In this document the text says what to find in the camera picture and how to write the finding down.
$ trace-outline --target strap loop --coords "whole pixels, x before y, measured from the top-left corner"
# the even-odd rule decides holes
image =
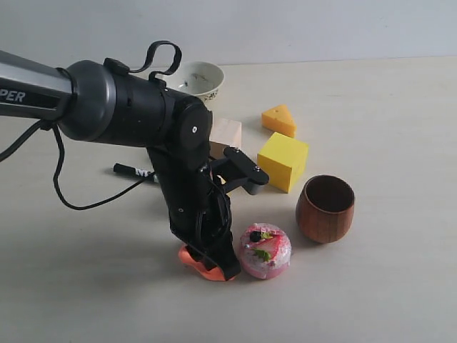
[[[179,46],[177,46],[174,43],[171,43],[170,41],[155,41],[153,44],[151,44],[146,54],[146,60],[144,61],[144,65],[140,69],[131,70],[130,73],[136,74],[147,70],[151,66],[156,50],[160,45],[171,45],[174,48],[173,63],[166,71],[151,72],[149,74],[149,79],[154,78],[157,74],[172,75],[179,68],[179,64],[181,63],[183,55]]]

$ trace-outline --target white bowl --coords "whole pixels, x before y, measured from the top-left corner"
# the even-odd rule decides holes
[[[224,77],[220,67],[200,61],[181,63],[174,74],[161,75],[168,88],[197,96],[204,102],[216,98]]]

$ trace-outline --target black marker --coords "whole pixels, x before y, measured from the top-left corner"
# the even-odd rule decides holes
[[[159,182],[156,173],[144,169],[133,168],[132,166],[124,166],[123,164],[116,163],[113,167],[113,171],[127,177],[149,178],[155,184],[158,184]]]

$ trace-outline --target white wall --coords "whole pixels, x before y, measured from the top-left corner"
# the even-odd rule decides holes
[[[456,0],[1,0],[0,49],[141,65],[155,40],[220,64],[457,54]],[[159,64],[171,58],[161,50]]]

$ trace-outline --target wooden block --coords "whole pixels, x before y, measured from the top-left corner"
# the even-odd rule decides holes
[[[214,118],[209,141],[210,154],[215,159],[224,158],[224,149],[228,146],[241,149],[241,122]]]
[[[286,105],[279,105],[262,113],[262,126],[291,138],[295,137],[297,126]]]
[[[269,176],[269,184],[289,193],[305,171],[308,144],[275,132],[257,154],[257,164]]]

